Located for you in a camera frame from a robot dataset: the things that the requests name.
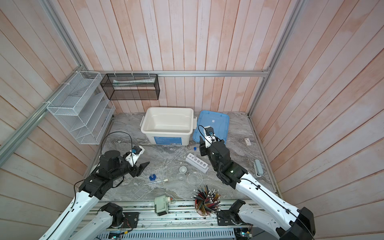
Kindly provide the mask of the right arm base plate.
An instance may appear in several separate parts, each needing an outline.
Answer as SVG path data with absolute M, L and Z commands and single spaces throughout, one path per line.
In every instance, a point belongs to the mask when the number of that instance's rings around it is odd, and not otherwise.
M 230 210 L 217 211 L 216 216 L 219 226 L 252 226 L 252 224 L 242 221 L 238 213 Z

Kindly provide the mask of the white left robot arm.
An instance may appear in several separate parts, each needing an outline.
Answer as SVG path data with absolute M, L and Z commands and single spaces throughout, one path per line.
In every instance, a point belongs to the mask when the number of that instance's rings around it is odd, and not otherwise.
M 107 228 L 120 230 L 127 222 L 126 217 L 123 208 L 113 203 L 102 206 L 96 217 L 79 231 L 77 227 L 104 195 L 115 188 L 115 180 L 124 180 L 126 175 L 131 175 L 133 178 L 141 175 L 148 163 L 139 166 L 136 163 L 144 151 L 142 146 L 134 146 L 124 155 L 117 150 L 110 150 L 100 155 L 99 163 L 82 181 L 71 203 L 41 238 L 93 240 Z

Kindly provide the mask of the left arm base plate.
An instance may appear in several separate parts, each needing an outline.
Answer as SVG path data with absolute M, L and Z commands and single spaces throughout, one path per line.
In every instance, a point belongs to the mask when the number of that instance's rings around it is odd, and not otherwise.
M 101 222 L 106 220 L 110 223 L 107 228 L 135 229 L 138 226 L 139 215 L 139 212 L 118 212 L 117 214 L 111 214 L 107 211 L 102 211 L 97 214 L 96 220 Z

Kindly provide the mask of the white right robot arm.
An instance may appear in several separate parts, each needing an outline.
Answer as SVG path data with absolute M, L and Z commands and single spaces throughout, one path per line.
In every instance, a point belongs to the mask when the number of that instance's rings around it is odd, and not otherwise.
M 223 140 L 212 142 L 200 139 L 200 155 L 208 156 L 223 184 L 248 196 L 262 208 L 254 210 L 244 201 L 237 200 L 228 211 L 232 223 L 253 225 L 278 240 L 314 239 L 314 214 L 306 207 L 298 209 L 265 188 L 231 159 Z

